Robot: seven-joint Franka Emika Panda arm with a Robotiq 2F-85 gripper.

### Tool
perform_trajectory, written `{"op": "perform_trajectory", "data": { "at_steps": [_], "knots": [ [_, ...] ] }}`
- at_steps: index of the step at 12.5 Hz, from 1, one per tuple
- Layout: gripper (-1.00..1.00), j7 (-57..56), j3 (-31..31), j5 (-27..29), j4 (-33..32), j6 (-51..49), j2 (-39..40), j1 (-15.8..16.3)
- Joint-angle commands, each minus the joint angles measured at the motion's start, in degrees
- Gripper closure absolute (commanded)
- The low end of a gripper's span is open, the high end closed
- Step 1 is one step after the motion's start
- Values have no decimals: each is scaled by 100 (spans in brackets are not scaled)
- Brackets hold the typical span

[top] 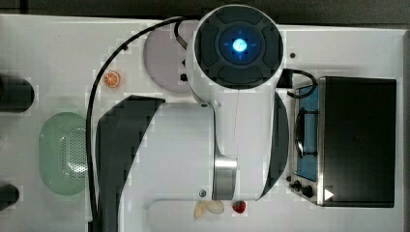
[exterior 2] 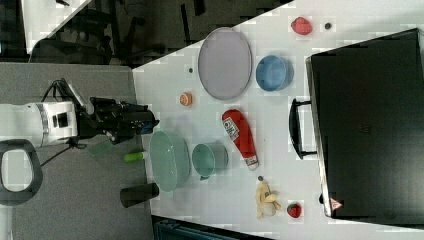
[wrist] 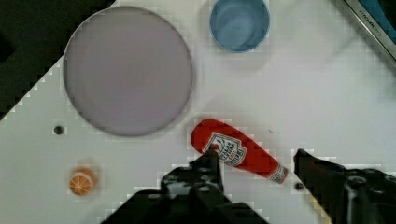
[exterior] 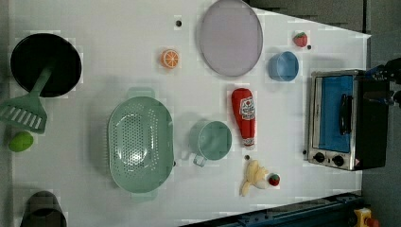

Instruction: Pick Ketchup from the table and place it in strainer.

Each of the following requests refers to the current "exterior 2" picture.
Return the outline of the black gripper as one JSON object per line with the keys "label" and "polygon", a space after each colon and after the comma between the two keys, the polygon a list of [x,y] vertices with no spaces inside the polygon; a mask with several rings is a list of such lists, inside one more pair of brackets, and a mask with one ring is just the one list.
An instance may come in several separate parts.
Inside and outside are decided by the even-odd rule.
{"label": "black gripper", "polygon": [[106,135],[116,145],[136,135],[151,134],[160,122],[147,105],[98,97],[91,97],[90,103],[94,108],[92,114],[84,110],[77,113],[80,139]]}

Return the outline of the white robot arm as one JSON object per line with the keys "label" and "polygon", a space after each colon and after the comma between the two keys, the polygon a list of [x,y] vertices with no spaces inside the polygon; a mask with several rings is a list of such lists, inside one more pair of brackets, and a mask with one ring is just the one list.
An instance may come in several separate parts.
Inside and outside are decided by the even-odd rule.
{"label": "white robot arm", "polygon": [[105,135],[112,144],[150,134],[159,124],[146,105],[92,97],[76,102],[38,102],[1,106],[1,139],[24,139],[34,147],[71,144]]}

